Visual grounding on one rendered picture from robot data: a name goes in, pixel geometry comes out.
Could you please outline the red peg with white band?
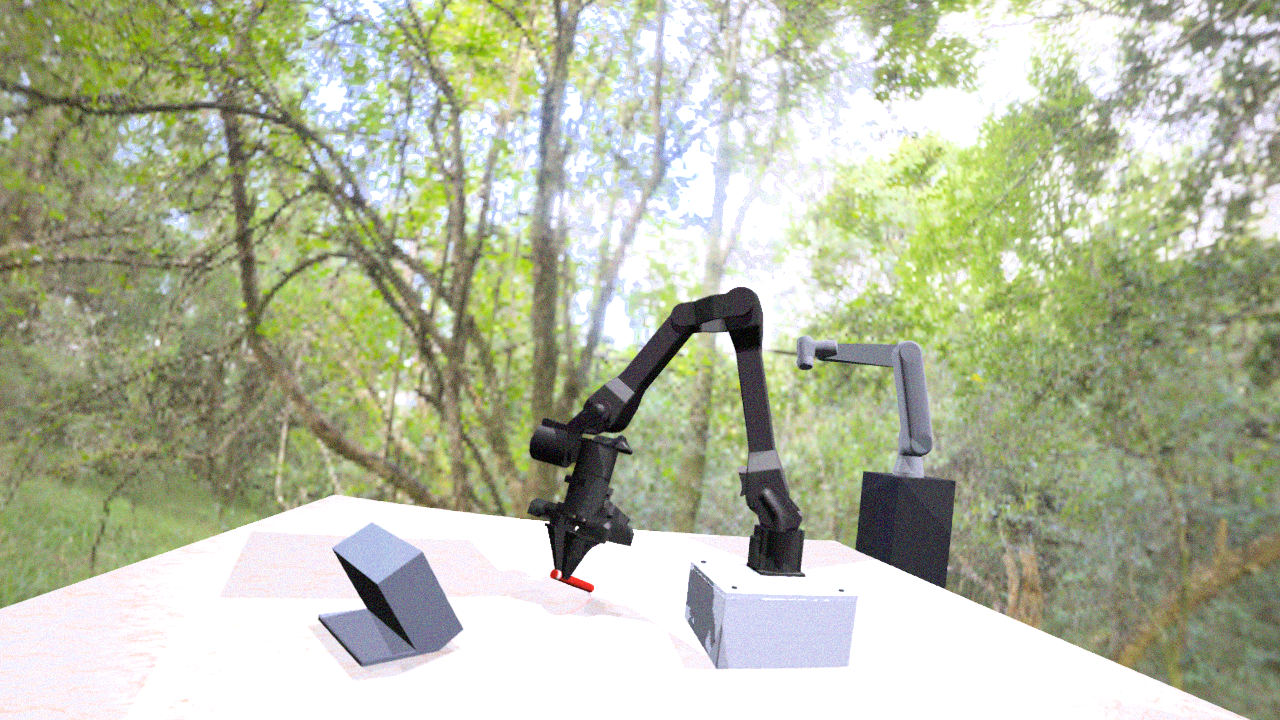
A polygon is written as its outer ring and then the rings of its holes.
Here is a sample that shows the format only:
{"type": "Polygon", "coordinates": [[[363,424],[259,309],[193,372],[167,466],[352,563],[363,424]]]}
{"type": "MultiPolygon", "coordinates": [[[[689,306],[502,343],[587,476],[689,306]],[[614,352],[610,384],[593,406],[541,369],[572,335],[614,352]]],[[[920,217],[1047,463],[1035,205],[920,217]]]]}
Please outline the red peg with white band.
{"type": "Polygon", "coordinates": [[[588,582],[582,582],[582,580],[580,580],[576,577],[570,577],[570,580],[563,580],[561,578],[561,574],[562,574],[562,571],[559,571],[557,569],[553,569],[550,571],[550,578],[553,578],[553,579],[556,579],[558,582],[562,582],[562,583],[564,583],[567,585],[572,585],[572,587],[575,587],[575,588],[577,588],[580,591],[585,591],[585,592],[593,593],[593,591],[594,591],[594,585],[593,584],[590,584],[588,582]]]}

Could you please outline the pale blue flat panel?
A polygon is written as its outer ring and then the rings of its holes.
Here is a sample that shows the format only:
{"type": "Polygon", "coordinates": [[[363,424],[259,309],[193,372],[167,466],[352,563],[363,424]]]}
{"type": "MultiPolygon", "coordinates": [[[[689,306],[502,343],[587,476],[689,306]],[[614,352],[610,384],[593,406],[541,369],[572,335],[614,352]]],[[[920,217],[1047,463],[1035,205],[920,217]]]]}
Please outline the pale blue flat panel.
{"type": "Polygon", "coordinates": [[[366,609],[317,620],[360,667],[438,652],[465,630],[422,550],[374,521],[332,550],[366,609]]]}

